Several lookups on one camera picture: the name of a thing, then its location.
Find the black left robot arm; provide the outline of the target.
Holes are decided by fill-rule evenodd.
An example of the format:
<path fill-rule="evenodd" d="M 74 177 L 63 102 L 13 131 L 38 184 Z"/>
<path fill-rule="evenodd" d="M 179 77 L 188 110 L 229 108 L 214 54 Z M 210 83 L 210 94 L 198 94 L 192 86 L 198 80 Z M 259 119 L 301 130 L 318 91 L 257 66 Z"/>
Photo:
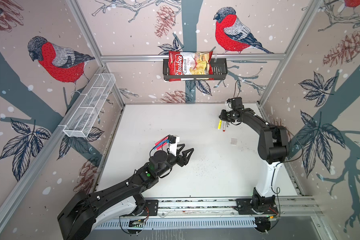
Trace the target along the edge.
<path fill-rule="evenodd" d="M 146 201 L 142 193 L 166 177 L 175 165 L 186 166 L 194 149 L 181 144 L 175 153 L 159 150 L 128 179 L 107 189 L 76 193 L 57 217 L 64 240 L 83 240 L 90 232 L 113 218 L 139 215 Z"/>

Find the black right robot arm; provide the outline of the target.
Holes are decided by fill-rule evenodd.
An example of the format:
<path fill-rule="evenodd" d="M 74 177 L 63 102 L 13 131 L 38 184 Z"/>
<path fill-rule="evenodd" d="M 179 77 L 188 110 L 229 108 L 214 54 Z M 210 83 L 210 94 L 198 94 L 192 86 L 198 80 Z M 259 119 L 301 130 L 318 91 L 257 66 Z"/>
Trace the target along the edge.
<path fill-rule="evenodd" d="M 248 125 L 259 135 L 258 154 L 267 162 L 265 173 L 254 188 L 251 206 L 256 213 L 261 213 L 275 204 L 280 193 L 274 187 L 280 167 L 289 155 L 287 129 L 268 123 L 250 108 L 245 108 L 241 97 L 226 101 L 226 109 L 219 115 L 221 122 L 238 126 Z"/>

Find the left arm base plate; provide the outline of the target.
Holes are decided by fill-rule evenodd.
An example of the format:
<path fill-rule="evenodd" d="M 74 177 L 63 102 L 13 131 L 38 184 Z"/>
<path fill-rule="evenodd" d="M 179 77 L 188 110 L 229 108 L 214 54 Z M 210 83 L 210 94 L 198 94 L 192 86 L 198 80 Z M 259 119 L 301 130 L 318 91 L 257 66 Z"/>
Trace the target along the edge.
<path fill-rule="evenodd" d="M 159 200 L 146 200 L 143 207 L 136 207 L 130 214 L 121 217 L 151 217 L 157 216 L 159 210 Z"/>

